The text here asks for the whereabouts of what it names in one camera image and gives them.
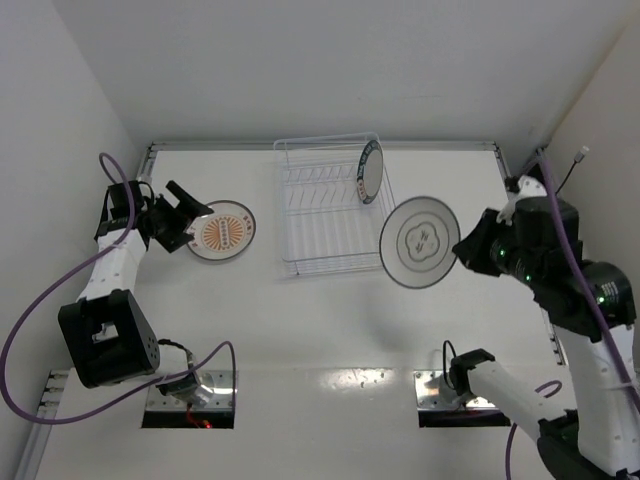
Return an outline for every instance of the purple cable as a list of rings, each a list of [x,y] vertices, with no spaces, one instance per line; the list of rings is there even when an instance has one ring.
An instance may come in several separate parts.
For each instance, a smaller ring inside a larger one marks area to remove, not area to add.
[[[229,347],[229,350],[231,351],[231,363],[232,363],[232,367],[233,367],[233,387],[232,387],[233,391],[231,393],[231,397],[232,397],[232,405],[235,407],[235,404],[236,404],[236,356],[235,356],[235,351],[234,351],[233,345],[229,341],[222,342],[202,362],[198,363],[197,365],[194,365],[189,370],[186,370],[186,371],[180,372],[180,373],[175,373],[175,374],[172,374],[172,375],[167,375],[166,377],[154,378],[153,380],[150,380],[150,381],[148,381],[148,382],[146,382],[146,383],[144,383],[144,384],[142,384],[142,385],[130,390],[129,392],[127,392],[127,393],[125,393],[125,394],[123,394],[123,395],[111,400],[110,402],[102,405],[101,407],[96,408],[95,410],[92,410],[92,411],[87,412],[87,413],[83,413],[82,415],[78,415],[78,416],[75,416],[75,417],[60,418],[60,419],[40,418],[40,417],[37,417],[35,415],[30,414],[29,412],[26,412],[26,411],[22,410],[22,408],[20,408],[13,401],[13,398],[11,398],[11,394],[9,393],[9,387],[7,385],[7,359],[9,357],[9,350],[11,349],[11,345],[13,344],[13,342],[14,342],[14,340],[16,338],[16,335],[20,331],[20,328],[22,327],[24,322],[27,320],[29,315],[31,315],[31,313],[38,307],[38,305],[40,305],[40,303],[42,303],[42,301],[45,298],[47,298],[60,285],[65,283],[67,280],[69,280],[71,277],[73,277],[75,274],[77,274],[78,272],[80,272],[84,268],[86,268],[89,265],[91,265],[92,263],[94,263],[96,260],[104,257],[106,254],[108,254],[110,251],[112,251],[114,248],[116,248],[120,243],[122,243],[124,241],[124,239],[127,237],[127,235],[129,234],[129,232],[131,231],[131,229],[133,228],[133,221],[134,221],[134,217],[135,217],[133,192],[131,191],[131,187],[129,186],[129,182],[127,181],[127,176],[125,175],[124,171],[122,170],[122,168],[120,167],[118,162],[113,157],[111,157],[111,155],[109,155],[107,153],[101,153],[100,156],[99,156],[100,165],[102,166],[102,169],[104,170],[104,172],[107,174],[107,177],[109,177],[109,179],[112,182],[116,183],[114,178],[111,176],[111,174],[107,171],[107,168],[105,167],[105,164],[104,164],[104,159],[105,158],[109,162],[111,162],[111,164],[118,171],[118,175],[120,175],[120,178],[122,179],[122,183],[124,184],[125,191],[127,193],[127,202],[129,203],[129,219],[127,221],[127,226],[125,227],[124,232],[122,232],[122,235],[120,235],[120,237],[118,237],[118,239],[115,242],[113,242],[113,244],[109,245],[107,248],[105,248],[101,252],[98,252],[96,255],[92,256],[91,258],[85,260],[84,262],[82,262],[80,265],[78,265],[74,269],[72,269],[69,272],[65,273],[56,282],[54,282],[50,287],[48,287],[44,292],[42,292],[31,303],[31,305],[29,305],[27,307],[27,309],[22,313],[22,315],[20,315],[20,318],[18,318],[18,321],[16,322],[16,324],[13,326],[13,328],[9,332],[9,335],[7,336],[7,340],[5,341],[4,346],[2,347],[2,352],[0,353],[0,394],[2,394],[2,398],[6,402],[7,406],[11,409],[11,411],[13,411],[13,413],[15,413],[20,418],[23,418],[24,420],[27,420],[29,422],[39,423],[41,425],[65,425],[65,424],[68,424],[68,423],[75,423],[75,422],[79,422],[81,420],[85,420],[87,418],[93,417],[94,415],[97,415],[99,413],[102,413],[105,410],[107,410],[108,408],[111,408],[115,404],[120,403],[124,399],[130,397],[131,395],[134,395],[134,394],[136,394],[136,393],[138,393],[138,392],[150,387],[151,385],[154,385],[154,384],[160,382],[161,380],[164,381],[164,380],[173,380],[173,379],[176,379],[176,378],[182,378],[185,375],[198,370],[203,365],[205,365],[209,360],[211,360],[211,358],[213,358],[213,356],[216,353],[218,353],[220,351],[220,349],[222,349],[222,347],[227,345]]]
[[[536,393],[542,393],[543,390],[546,390],[549,387],[555,386],[555,390],[547,393],[544,398],[553,397],[556,393],[562,390],[562,382],[560,380],[551,380],[543,385],[540,385],[536,388]],[[511,480],[511,449],[513,448],[513,439],[516,436],[516,430],[518,429],[518,425],[515,423],[511,425],[511,429],[509,430],[509,436],[507,437],[507,448],[504,452],[504,470],[507,475],[507,480]]]
[[[631,376],[627,371],[627,366],[620,355],[620,351],[616,346],[616,342],[609,331],[609,325],[598,307],[598,303],[596,302],[595,296],[589,287],[589,283],[587,279],[584,278],[582,271],[580,270],[580,266],[576,261],[573,251],[571,250],[571,245],[569,243],[569,239],[567,238],[567,233],[564,230],[564,226],[562,224],[562,215],[560,213],[560,207],[558,206],[558,199],[556,195],[553,193],[555,191],[553,186],[553,177],[551,175],[551,167],[549,166],[549,161],[547,159],[547,155],[544,151],[539,152],[540,158],[540,169],[542,170],[542,176],[544,177],[544,184],[547,189],[547,195],[549,197],[549,202],[551,204],[551,217],[553,218],[553,224],[556,229],[556,234],[558,235],[558,240],[560,241],[560,246],[562,247],[562,252],[567,259],[567,263],[569,264],[569,268],[571,269],[571,273],[575,277],[576,281],[580,285],[580,289],[582,290],[582,294],[584,298],[587,300],[587,304],[589,305],[589,309],[591,313],[596,319],[598,326],[600,327],[600,331],[602,332],[602,338],[604,339],[604,343],[607,346],[609,353],[611,354],[611,358],[613,363],[618,371],[618,375],[620,376],[620,380],[622,383],[627,383],[629,386],[627,387],[627,391],[631,396],[631,400],[635,405],[638,413],[640,413],[640,394],[636,390],[636,388],[631,384]]]

